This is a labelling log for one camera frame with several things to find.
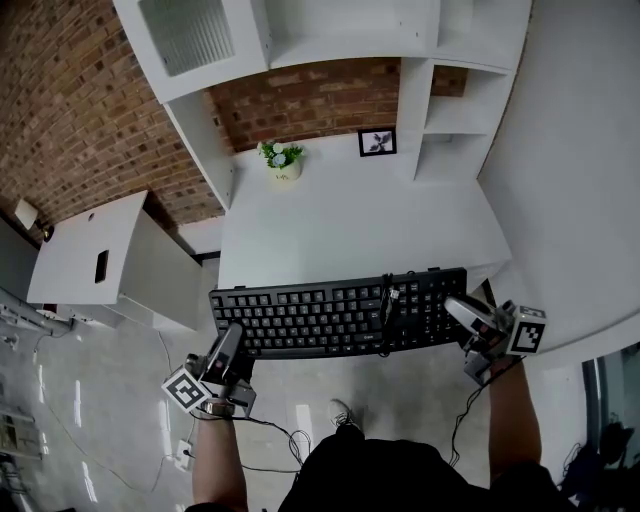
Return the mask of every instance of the sneaker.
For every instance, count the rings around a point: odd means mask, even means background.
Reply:
[[[343,401],[338,400],[337,398],[333,398],[329,402],[327,414],[331,423],[336,428],[341,427],[342,425],[353,425],[359,430],[362,430],[362,427],[357,423],[356,418],[354,417],[353,411],[349,409]]]

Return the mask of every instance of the black cable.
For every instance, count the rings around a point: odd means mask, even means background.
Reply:
[[[203,411],[202,409],[198,408],[198,410],[200,412],[203,412],[205,414],[207,414],[205,411]],[[199,420],[199,421],[248,421],[249,423],[256,423],[257,425],[264,425],[264,426],[268,426],[268,427],[273,427],[277,430],[279,430],[280,432],[282,432],[285,436],[287,436],[287,439],[289,440],[289,450],[291,451],[291,455],[293,455],[293,458],[296,459],[296,462],[300,465],[300,468],[302,468],[302,465],[304,464],[304,461],[302,460],[302,455],[300,454],[300,447],[296,444],[295,440],[293,439],[293,436],[295,434],[301,434],[303,435],[306,439],[307,442],[309,443],[309,449],[311,449],[311,437],[309,437],[309,434],[307,434],[304,430],[296,430],[294,432],[292,432],[291,434],[289,432],[287,432],[287,430],[285,430],[284,428],[280,427],[279,425],[276,425],[275,423],[272,423],[270,421],[261,421],[261,420],[257,420],[255,418],[241,418],[241,417],[232,417],[232,418],[225,418],[222,416],[216,416],[216,417],[211,417],[211,418],[201,418],[196,416],[195,414],[193,414],[192,412],[189,412],[189,414],[191,416],[193,416],[195,419]],[[187,452],[187,450],[184,451],[185,455],[188,455],[189,457],[192,457],[195,459],[195,457],[193,457],[193,455],[191,455],[190,453]],[[244,464],[242,464],[242,467],[245,469],[248,469],[250,471],[259,471],[259,472],[264,472],[264,473],[283,473],[283,474],[298,474],[299,473],[299,469],[296,470],[284,470],[284,469],[264,469],[264,468],[253,468],[251,466],[245,466]]]
[[[485,382],[482,386],[476,389],[473,393],[469,395],[469,398],[467,398],[467,408],[462,414],[459,414],[456,417],[456,426],[454,427],[453,434],[451,435],[451,457],[449,458],[449,465],[452,468],[455,467],[458,461],[460,460],[460,453],[458,452],[458,450],[456,450],[456,435],[458,433],[458,429],[460,428],[460,425],[462,424],[462,420],[464,420],[467,414],[469,414],[469,411],[471,410],[471,406],[473,405],[473,402],[475,402],[476,399],[480,396],[483,389],[489,386],[492,382],[495,382],[496,379],[498,379],[499,377],[507,373],[511,368],[513,368],[515,365],[520,363],[523,359],[524,357],[519,357],[517,359],[514,359],[514,361],[509,366],[507,366],[502,370],[498,370],[495,373],[495,375],[489,378],[487,382]]]

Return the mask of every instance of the white table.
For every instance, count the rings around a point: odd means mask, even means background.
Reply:
[[[115,327],[122,317],[152,327],[197,329],[201,268],[143,210],[147,192],[55,226],[40,249],[28,302],[64,304]],[[98,255],[109,251],[96,283]]]

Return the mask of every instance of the desk surface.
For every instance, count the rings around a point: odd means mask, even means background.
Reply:
[[[225,217],[220,288],[273,286],[498,264],[511,258],[476,181],[425,185],[402,155],[309,158],[273,184],[265,168],[236,177]]]
[[[27,301],[115,304],[133,229],[147,192],[93,208],[56,224],[40,248]],[[95,283],[98,255],[108,250],[107,274]]]

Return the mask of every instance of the white floor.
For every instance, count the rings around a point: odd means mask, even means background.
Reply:
[[[193,419],[167,401],[160,385],[189,352],[211,344],[205,297],[215,280],[203,271],[203,282],[201,331],[162,333],[170,361],[156,331],[128,321],[115,331],[80,325],[63,338],[44,338],[36,358],[34,339],[21,340],[15,353],[0,346],[5,398],[36,418],[46,440],[42,463],[24,464],[43,510],[180,512],[191,504],[191,474],[165,456],[189,437]],[[253,416],[289,431],[304,428],[317,444],[333,431],[325,411],[338,397],[364,413],[368,437],[430,443],[448,459],[455,417],[475,389],[462,363],[455,345],[387,359],[261,361],[252,380],[258,392]],[[529,379],[543,462],[557,479],[565,455],[584,437],[580,368],[533,370]],[[457,469],[482,486],[488,484],[488,405],[488,394],[481,395],[457,438]],[[237,431],[246,465],[296,469],[278,431],[242,423]],[[291,475],[247,472],[250,510],[277,510],[292,481]]]

